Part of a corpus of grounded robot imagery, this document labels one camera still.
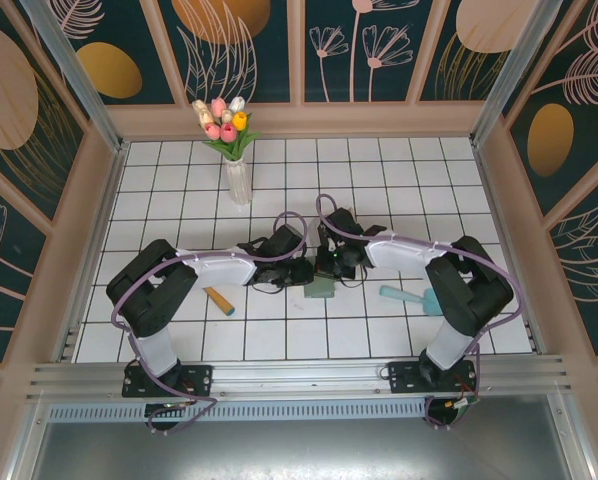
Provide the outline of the white ribbed vase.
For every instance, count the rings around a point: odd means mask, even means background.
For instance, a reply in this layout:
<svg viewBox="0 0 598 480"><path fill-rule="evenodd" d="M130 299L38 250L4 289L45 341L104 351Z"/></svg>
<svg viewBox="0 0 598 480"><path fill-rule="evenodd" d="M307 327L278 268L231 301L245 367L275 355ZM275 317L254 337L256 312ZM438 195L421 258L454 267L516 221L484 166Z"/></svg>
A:
<svg viewBox="0 0 598 480"><path fill-rule="evenodd" d="M237 205L248 205L252 201L251 174L244 159L227 161L225 173L232 200Z"/></svg>

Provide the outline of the teal garden trowel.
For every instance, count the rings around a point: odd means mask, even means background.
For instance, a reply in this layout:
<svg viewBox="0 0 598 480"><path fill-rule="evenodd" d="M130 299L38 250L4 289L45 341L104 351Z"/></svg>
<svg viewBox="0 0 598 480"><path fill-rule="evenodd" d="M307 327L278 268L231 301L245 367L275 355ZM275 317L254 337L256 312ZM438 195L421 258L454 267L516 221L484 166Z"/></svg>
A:
<svg viewBox="0 0 598 480"><path fill-rule="evenodd" d="M427 316L442 316L443 311L432 288L426 288L422 295L416 295L404 290L399 290L387 285L381 286L379 295L407 303L414 303L421 306Z"/></svg>

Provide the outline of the artificial tulip bouquet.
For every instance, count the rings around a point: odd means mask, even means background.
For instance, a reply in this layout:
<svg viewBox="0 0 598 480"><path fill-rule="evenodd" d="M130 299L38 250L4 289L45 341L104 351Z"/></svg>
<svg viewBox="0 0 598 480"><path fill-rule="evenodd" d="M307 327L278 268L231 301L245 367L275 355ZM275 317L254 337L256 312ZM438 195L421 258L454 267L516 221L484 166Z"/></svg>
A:
<svg viewBox="0 0 598 480"><path fill-rule="evenodd" d="M207 137L205 144L227 161L241 160L246 148L260 135L250 129L251 115L245 112L246 101L241 96L234 97L229 103L220 97L209 104L198 99L191 107Z"/></svg>

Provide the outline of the aluminium corner post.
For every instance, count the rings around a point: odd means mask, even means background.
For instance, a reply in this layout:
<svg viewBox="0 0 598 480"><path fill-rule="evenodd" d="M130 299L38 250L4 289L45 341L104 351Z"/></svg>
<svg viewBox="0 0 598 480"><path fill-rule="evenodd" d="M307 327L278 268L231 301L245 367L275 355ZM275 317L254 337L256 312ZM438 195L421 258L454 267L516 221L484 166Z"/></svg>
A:
<svg viewBox="0 0 598 480"><path fill-rule="evenodd" d="M470 133L471 145L479 149L487 140L517 84L550 30L563 0L538 0L511 49Z"/></svg>
<svg viewBox="0 0 598 480"><path fill-rule="evenodd" d="M89 80L68 38L62 33L50 7L45 0L20 0L20 4L65 73L68 83L73 87L94 126L107 145L113 151L119 152L123 146L123 137L114 126L100 95Z"/></svg>

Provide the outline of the green card holder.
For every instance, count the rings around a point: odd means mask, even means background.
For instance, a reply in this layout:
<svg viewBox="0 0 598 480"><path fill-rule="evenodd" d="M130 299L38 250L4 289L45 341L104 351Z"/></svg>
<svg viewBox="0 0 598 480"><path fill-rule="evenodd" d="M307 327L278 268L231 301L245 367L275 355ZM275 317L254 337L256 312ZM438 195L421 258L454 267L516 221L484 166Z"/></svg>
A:
<svg viewBox="0 0 598 480"><path fill-rule="evenodd" d="M308 299L329 299L335 296L335 279L316 275L313 281L303 286L304 297Z"/></svg>

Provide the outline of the aluminium front rail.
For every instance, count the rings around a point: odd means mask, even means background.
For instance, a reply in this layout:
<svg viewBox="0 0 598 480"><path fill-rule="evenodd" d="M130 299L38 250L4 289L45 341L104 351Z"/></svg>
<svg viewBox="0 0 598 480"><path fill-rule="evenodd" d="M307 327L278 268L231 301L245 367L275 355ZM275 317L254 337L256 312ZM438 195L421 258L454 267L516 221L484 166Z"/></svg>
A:
<svg viewBox="0 0 598 480"><path fill-rule="evenodd" d="M211 395L222 401L386 398L385 359L221 361L213 365ZM121 397L122 363L53 363L34 367L25 399L99 402ZM573 386L556 355L484 355L483 396L565 393Z"/></svg>

